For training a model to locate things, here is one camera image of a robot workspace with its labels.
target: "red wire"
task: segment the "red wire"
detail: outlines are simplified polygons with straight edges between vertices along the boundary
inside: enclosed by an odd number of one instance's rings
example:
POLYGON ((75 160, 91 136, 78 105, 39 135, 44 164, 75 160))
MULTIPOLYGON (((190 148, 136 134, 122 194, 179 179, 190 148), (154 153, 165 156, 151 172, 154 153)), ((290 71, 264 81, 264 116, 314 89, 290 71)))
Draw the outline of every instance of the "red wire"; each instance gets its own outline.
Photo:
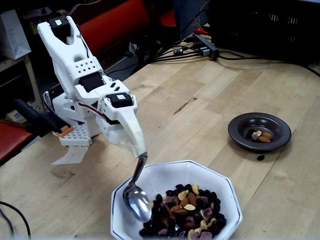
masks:
POLYGON ((101 112, 97 111, 93 107, 90 107, 90 106, 82 104, 82 103, 78 103, 78 105, 81 106, 81 107, 84 107, 84 108, 87 108, 87 109, 91 110, 92 112, 98 114, 100 117, 103 117, 103 118, 105 117, 105 115, 103 115, 101 112))

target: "orange tag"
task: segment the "orange tag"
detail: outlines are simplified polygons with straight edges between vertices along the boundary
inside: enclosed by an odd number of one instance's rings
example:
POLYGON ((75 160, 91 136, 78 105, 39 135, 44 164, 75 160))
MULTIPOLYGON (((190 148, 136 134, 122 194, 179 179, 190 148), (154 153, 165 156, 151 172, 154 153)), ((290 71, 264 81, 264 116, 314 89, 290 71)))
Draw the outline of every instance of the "orange tag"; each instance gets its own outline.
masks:
POLYGON ((73 130, 74 130, 73 126, 70 126, 70 127, 64 126, 64 127, 61 128, 62 133, 56 132, 55 134, 58 137, 63 138, 65 135, 67 135, 68 133, 71 133, 73 130))

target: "spoon bowl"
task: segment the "spoon bowl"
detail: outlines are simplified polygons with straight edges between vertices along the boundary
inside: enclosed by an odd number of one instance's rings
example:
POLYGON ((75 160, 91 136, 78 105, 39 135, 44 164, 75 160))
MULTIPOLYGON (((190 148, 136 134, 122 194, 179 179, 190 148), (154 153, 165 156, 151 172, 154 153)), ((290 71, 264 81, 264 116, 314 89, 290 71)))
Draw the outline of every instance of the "spoon bowl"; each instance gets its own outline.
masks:
POLYGON ((123 200, 126 207, 140 222, 146 223, 151 218, 151 206, 149 199, 140 187, 130 182, 123 191, 123 200))

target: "black plate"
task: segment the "black plate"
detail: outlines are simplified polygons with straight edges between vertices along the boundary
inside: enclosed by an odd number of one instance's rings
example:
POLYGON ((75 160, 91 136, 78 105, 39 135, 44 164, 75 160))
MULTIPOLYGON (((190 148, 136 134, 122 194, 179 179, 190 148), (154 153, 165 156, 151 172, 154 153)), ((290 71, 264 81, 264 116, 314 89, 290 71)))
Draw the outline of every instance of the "black plate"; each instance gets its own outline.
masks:
POLYGON ((280 118, 260 112, 245 113, 235 117, 228 126, 230 137, 245 148, 256 151, 270 151, 282 147, 291 139, 289 126, 280 118), (272 134, 268 143, 254 142, 246 138, 249 129, 272 134))

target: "spoon handle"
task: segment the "spoon handle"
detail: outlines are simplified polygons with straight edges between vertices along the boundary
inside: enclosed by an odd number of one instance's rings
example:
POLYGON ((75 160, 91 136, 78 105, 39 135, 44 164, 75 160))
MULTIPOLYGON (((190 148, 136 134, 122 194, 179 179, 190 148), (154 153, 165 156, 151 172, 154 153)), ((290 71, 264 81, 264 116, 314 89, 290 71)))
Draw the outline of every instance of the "spoon handle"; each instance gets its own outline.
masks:
POLYGON ((135 171, 134 171, 134 174, 132 176, 132 182, 136 182, 142 172, 142 169, 144 169, 144 166, 146 164, 146 161, 147 161, 147 158, 148 158, 148 154, 147 152, 144 152, 142 153, 140 156, 139 156, 139 160, 138 160, 138 163, 135 167, 135 171))

